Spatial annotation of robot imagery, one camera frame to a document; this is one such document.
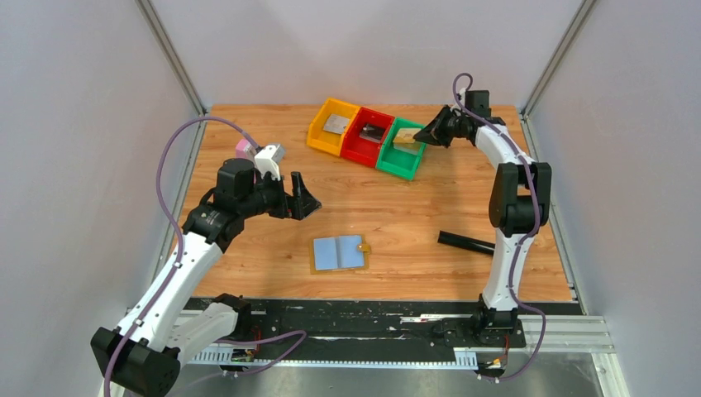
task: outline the wooden table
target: wooden table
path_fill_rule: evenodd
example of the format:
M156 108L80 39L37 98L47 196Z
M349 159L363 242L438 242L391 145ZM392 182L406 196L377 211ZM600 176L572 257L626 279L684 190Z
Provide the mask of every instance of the wooden table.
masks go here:
M195 294L267 298L475 300L489 277L491 257L436 242L438 231L494 241L487 215L494 169L467 140L450 149L429 146L414 181L316 151L305 144L320 105L215 106L212 115L238 123L261 145L280 142L281 171L300 171L323 208L303 221L259 216L207 273ZM427 123L440 106L378 105L374 110ZM526 148L517 111L493 107ZM234 157L241 136L210 122L185 200L185 215L214 186L217 170ZM372 246L370 268L313 275L313 238L363 234ZM569 301L570 291L550 226L528 254L522 299Z

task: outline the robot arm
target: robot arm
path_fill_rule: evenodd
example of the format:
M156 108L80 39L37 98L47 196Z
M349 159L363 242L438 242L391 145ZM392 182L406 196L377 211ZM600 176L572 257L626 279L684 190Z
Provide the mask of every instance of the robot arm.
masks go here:
M482 336L511 333L517 328L517 303L511 290L514 295L518 292L523 265L534 238L527 235L536 221L531 195L519 195L518 188L527 188L524 168L527 166L533 177L541 213L540 226L543 226L549 212L552 172L547 163L535 162L513 143L501 118L492 117L489 91L466 91L463 88L458 97L471 112L495 125L499 133L456 106L445 106L414 139L449 147L453 138L466 138L485 153L497 171L489 200L489 220L496 230L496 247L489 281L479 296L479 309L472 329L475 338L481 340ZM510 286L512 269L513 285Z
M132 324L136 330L118 352L112 381L148 396L168 393L180 368L204 347L228 335L248 333L250 304L229 294L215 298L187 323L175 329L174 324L200 280L243 232L247 218L268 213L273 218L301 220L321 207L297 172L292 173L293 194L285 193L278 167L283 154L282 146L268 145L253 161L224 161L217 172L217 185L202 197L183 225L182 260L177 262L174 252L117 327L112 331L99 328L93 335L90 344L103 374ZM159 298L147 308L156 295Z

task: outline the wire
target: wire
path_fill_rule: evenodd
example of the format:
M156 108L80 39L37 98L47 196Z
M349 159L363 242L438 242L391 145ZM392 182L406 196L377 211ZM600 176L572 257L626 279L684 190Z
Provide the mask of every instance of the wire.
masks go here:
M540 337L538 337L538 342L536 343L536 347L533 349L533 354L528 358L528 361L526 362L526 364L524 366L522 366L518 371L516 371L513 374L508 375L508 376L503 376L500 378L492 378L490 376L485 376L486 378L491 379L491 380L505 381L505 380L511 380L511 379L515 379L515 378L519 377L521 374L523 374L523 372L525 372L528 369L528 367L531 366L531 364L533 363L533 360L536 358L536 356L538 355L538 352L541 350L543 338L546 335L546 321L547 321L546 314L543 313L542 310L540 310L538 308L534 308L528 304L523 303L516 296L516 293L513 292L513 273L516 270L516 262L518 259L518 255L521 253L521 247L522 247L523 243L528 238L531 238L538 233L538 229L540 229L540 227L541 227L541 210L540 210L540 207L538 206L538 198L536 196L536 189L535 189L535 185L533 183L533 175L531 174L531 167L528 166L526 158L523 157L523 155L521 154L521 150L518 148L518 145L516 144L516 142L513 141L513 139L511 139L511 137L508 134L504 134L493 123L491 123L488 120L486 120L485 118L480 117L477 114L471 112L468 108L465 107L465 105L462 104L462 102L460 101L460 96L458 95L458 91L457 91L458 80L460 80L461 77L467 77L470 79L470 84L467 86L467 89L465 91L469 90L470 87L472 87L473 79L472 79L471 74L469 74L469 73L458 74L455 77L455 79L453 80L453 99L460 107L460 110L465 112L468 116L474 118L475 120L477 120L479 122L482 122L485 126L494 130L494 132L496 132L497 135L499 135L502 139L504 139L507 142L507 144L509 145L509 147L511 147L513 154L516 157L518 157L518 159L523 164L523 169L526 171L526 182L528 184L528 190L531 191L531 201L533 202L533 214L534 214L535 222L533 223L533 229L530 232L528 232L525 236L521 237L518 240L518 242L516 243L516 249L513 252L513 259L511 260L511 267L509 268L509 271L508 271L508 292L511 294L511 298L513 299L514 302L516 302L516 305L518 305L518 307L525 309L529 312L540 315L543 319L543 325L541 328L541 335L540 335Z
M262 338L262 332L260 331L260 327L254 325L253 327L251 327L251 330L255 332L255 340L259 341ZM255 345L254 354L258 354L258 352L260 352L260 344Z
M180 227L178 225L178 221L175 220L175 217L172 213L170 213L170 210L168 210L168 206L165 204L165 200L163 199L163 191L161 190L160 187L160 176L163 174L163 168L165 164L165 157L168 155L168 151L170 150L170 147L173 145L173 142L175 141L175 138L180 135L181 132L185 130L185 128L192 126L195 123L198 122L206 122L206 121L211 121L211 122L221 122L229 127L237 130L238 132L243 135L243 137L257 150L260 151L260 145L258 145L253 138L248 134L248 132L243 131L243 129L239 126L237 126L235 123L230 122L224 118L221 117L214 117L214 116L203 116L203 117L197 117L194 118L186 123L184 123L180 128L178 128L173 135L168 139L168 142L165 144L165 147L163 148L163 153L160 155L160 161L158 163L158 169L155 172L155 192L156 195L158 196L158 203L160 205L160 209L163 211L165 214L165 217L168 218L168 222L170 223L170 226L175 229L175 236L178 240L178 245L175 246L176 251L176 256L175 256L175 262L179 263L183 259L183 251L185 248L185 243L184 243L184 238L183 238L183 232L180 230ZM170 281L173 279L175 276L175 272L178 270L177 267L172 266L170 271L168 272L167 276L165 276L165 279L163 280L163 283L158 287L158 289L155 291L151 299L144 305L144 308L141 310L138 316L136 316L136 320L143 320L146 315L149 313L153 305L158 301L158 298L163 294L163 291L165 291L165 288L168 287L168 284L170 284ZM107 363L107 368L105 369L105 381L103 385L103 393L105 394L105 397L112 397L110 394L110 382L112 381L112 372L114 371L114 366L117 363L117 358L119 357L119 353L122 352L122 349L124 349L124 346L126 345L126 342L131 338L131 335L136 332L136 320L135 322L129 327L129 329L126 331L122 339L119 341L117 344L117 347L115 347L114 352L110 356L110 360Z
M502 354L502 356L497 358L497 360L500 360L500 361L502 359L508 360L508 335L504 335L504 339L506 340L506 344L504 345L504 354Z
M270 367L274 366L275 364L281 362L289 353L291 353L294 349L297 348L297 346L299 346L302 343L302 341L307 337L307 332L303 331L303 330L292 331L292 332L284 333L282 335L278 335L277 337L270 337L268 339L261 339L258 341L249 341L249 342L231 341L228 339L220 339L220 340L216 341L216 343L226 343L227 345L235 345L235 346L254 346L254 345L259 346L259 345L263 345L266 343L281 341L281 340L286 339L288 337L293 337L294 335L300 335L299 339L289 349L287 349L283 354L281 354L278 358L272 360L271 362L269 362L268 364L265 364L264 366L259 366L258 368L255 368L254 370L251 370L251 371L234 372L234 377L237 378L239 376L254 375L254 374L261 373L261 372L269 369ZM227 374L229 374L229 372L224 371L223 375L227 375ZM222 373L217 372L215 374L203 376L202 378L197 379L196 381L190 383L189 385L183 386L180 389L177 389L176 391L174 391L173 393L169 393L168 397L174 397L176 395L179 395L179 394L183 393L185 390L193 388L195 385L199 385L200 383L202 383L206 380L214 379L214 378L217 378L219 376L222 376Z

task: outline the purple cable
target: purple cable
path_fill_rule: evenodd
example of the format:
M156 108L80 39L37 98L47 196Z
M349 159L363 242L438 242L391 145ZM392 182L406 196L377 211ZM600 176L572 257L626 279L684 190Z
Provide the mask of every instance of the purple cable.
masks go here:
M283 339L287 339L288 337L292 337L294 335L301 335L301 337L289 348L287 351L285 351L283 354L281 354L278 358L272 360L268 364L265 364L264 366L259 366L258 368L255 368L254 370L246 371L246 372L233 372L235 375L234 376L244 376L244 375L254 375L258 374L260 372L263 372L267 369L269 369L271 366L274 366L275 364L281 362L289 353L291 353L294 349L299 346L300 343L304 340L304 338L307 337L307 332L306 331L292 331L292 332L287 332L282 335L278 335L277 337L270 337L268 339L261 339L259 341L248 341L248 342L241 342L241 341L230 341L228 339L220 339L217 341L217 343L226 343L228 345L235 345L235 346L256 346L256 345L263 345L266 343L272 343L272 342L277 342L281 341ZM168 397L174 397L176 395L179 395L180 393L183 393L185 390L193 388L195 385L199 385L200 383L204 382L205 380L210 380L217 378L219 376L222 376L221 373L216 373L216 374L211 374L207 376L203 376L202 378L197 379L196 381L190 383L187 386L184 386L175 392L168 394Z
M511 150L513 151L513 154L518 157L518 159L521 161L523 164L523 169L526 171L526 182L528 183L528 189L531 191L531 201L533 202L533 213L535 214L535 223L533 225L533 229L528 232L525 236L521 237L521 239L518 241L516 244L516 250L513 253L513 259L511 261L511 267L508 270L508 292L511 294L511 298L513 299L516 304L525 310L528 310L531 313L535 313L540 315L543 318L543 325L541 328L541 335L538 338L538 342L536 343L536 347L533 349L533 354L528 358L528 361L526 364L521 367L518 371L514 372L511 375L504 376L501 378L498 378L498 380L511 380L514 378L519 377L526 369L528 369L529 366L533 363L533 360L536 358L538 355L538 351L541 350L541 345L543 343L543 338L546 335L546 314L542 312L542 310L538 308L534 308L530 305L527 305L523 303L517 296L516 293L513 292L513 273L516 270L516 262L518 260L518 254L521 253L521 247L523 243L530 237L535 236L538 233L538 229L541 227L541 210L540 207L538 206L538 199L536 197L536 189L533 184L533 175L531 174L531 168L528 166L526 159L521 155L521 151L518 149L518 145L516 145L516 142L511 139L511 137L507 134L502 133L493 123L489 122L488 120L484 119L483 117L478 116L477 114L474 114L471 112L468 108L465 107L465 105L462 104L460 101L460 97L458 96L458 91L457 91L457 86L458 86L458 80L460 80L461 77L468 77L470 78L470 84L468 84L467 88L465 91L469 90L470 87L472 87L472 75L469 73L460 73L458 74L455 79L453 80L453 98L455 99L455 102L458 104L460 107L460 110L465 112L468 116L474 118L475 120L482 122L485 126L491 128L494 130L494 132L497 133L502 139L504 139L509 147L511 147ZM497 380L497 378L492 378L490 376L485 376L485 378L492 379L492 380Z
M173 142L175 141L175 138L180 135L180 132L183 132L185 128L192 126L195 123L198 122L206 122L206 121L211 121L211 122L222 122L229 127L237 130L238 132L243 135L243 137L250 142L250 144L257 150L260 150L260 145L255 143L252 137L248 135L248 132L243 131L241 127L237 126L233 122L230 122L224 118L221 117L214 117L214 116L203 116L203 117L197 117L194 118L186 123L184 123L180 128L178 128L173 135L168 139L168 142L165 144L165 147L163 148L163 153L160 155L160 161L158 163L158 169L155 172L155 192L156 195L158 196L158 204L160 204L160 209L163 211L165 216L168 218L168 222L170 225L175 229L175 236L178 239L178 245L175 247L176 251L176 256L175 256L175 262L180 262L181 259L183 259L183 251L184 251L184 238L183 238L183 232L180 231L180 227L178 226L178 221L175 220L175 217L173 216L172 213L170 213L170 210L168 210L168 206L165 204L165 200L163 200L163 192L161 191L160 188L160 176L163 173L163 167L165 164L165 157L168 155L168 151L170 150L170 147L173 145ZM149 313L149 310L153 307L153 305L156 303L158 298L163 294L163 291L165 291L165 288L168 287L168 284L170 284L170 281L173 279L173 276L175 276L175 271L177 271L178 268L173 266L170 271L168 272L167 276L165 276L165 280L163 280L163 283L158 287L158 289L155 291L155 294L149 299L149 301L146 303L144 308L141 310L138 316L136 316L137 320L143 320L146 315ZM124 348L124 345L126 345L126 341L131 338L131 335L134 334L136 331L136 324L133 323L131 327L126 331L124 336L122 337L121 341L117 344L117 347L115 347L114 352L110 356L110 361L107 363L107 368L105 369L105 381L103 384L103 392L105 394L105 397L112 397L112 394L110 394L109 386L110 382L112 381L112 372L114 371L114 366L115 363L117 362L117 357L119 357L119 353L122 351Z

